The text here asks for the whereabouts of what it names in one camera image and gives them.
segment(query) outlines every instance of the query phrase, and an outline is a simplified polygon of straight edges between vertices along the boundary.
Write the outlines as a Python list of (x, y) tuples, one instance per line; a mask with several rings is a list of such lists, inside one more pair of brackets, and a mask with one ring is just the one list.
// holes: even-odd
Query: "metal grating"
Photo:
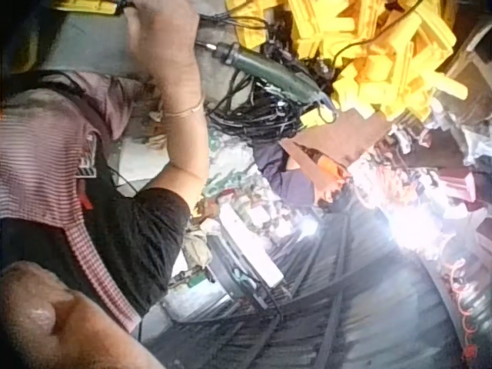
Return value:
[(151, 352), (168, 369), (466, 367), (438, 281), (400, 255), (375, 213), (331, 215), (322, 236), (273, 259), (291, 293), (276, 294), (283, 319), (229, 302), (175, 325)]

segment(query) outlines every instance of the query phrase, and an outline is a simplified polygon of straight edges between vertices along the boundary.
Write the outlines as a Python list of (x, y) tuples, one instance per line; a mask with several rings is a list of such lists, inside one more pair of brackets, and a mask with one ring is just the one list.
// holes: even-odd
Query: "plastic bag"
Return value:
[(482, 155), (492, 157), (492, 129), (490, 125), (476, 127), (461, 127), (467, 141), (467, 156), (464, 159), (466, 166), (474, 165), (475, 159)]

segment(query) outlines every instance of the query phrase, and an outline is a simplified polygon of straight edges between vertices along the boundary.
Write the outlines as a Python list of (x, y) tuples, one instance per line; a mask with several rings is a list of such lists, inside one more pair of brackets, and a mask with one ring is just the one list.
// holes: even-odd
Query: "hand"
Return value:
[[(201, 98), (194, 56), (198, 14), (189, 0), (134, 0), (134, 4), (135, 8), (125, 9), (130, 49), (156, 79), (165, 108), (179, 111), (196, 105)], [(186, 101), (179, 98), (185, 95)]]

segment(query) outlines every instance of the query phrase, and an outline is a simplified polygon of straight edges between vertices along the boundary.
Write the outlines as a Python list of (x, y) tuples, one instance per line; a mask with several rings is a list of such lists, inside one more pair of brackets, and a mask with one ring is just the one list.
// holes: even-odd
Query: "power drill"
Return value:
[(232, 44), (196, 42), (196, 45), (211, 51), (212, 56), (225, 65), (230, 65), (244, 73), (261, 78), (279, 88), (285, 98), (306, 105), (324, 104), (333, 113), (337, 110), (329, 97), (308, 76), (293, 73), (282, 64), (270, 60), (258, 52), (243, 48), (237, 42)]

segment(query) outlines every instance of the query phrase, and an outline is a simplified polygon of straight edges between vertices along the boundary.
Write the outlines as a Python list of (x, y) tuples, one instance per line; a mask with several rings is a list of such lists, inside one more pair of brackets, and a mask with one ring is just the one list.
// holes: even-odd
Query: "wrist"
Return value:
[(194, 107), (202, 97), (201, 79), (195, 62), (166, 68), (157, 78), (162, 106), (171, 113)]

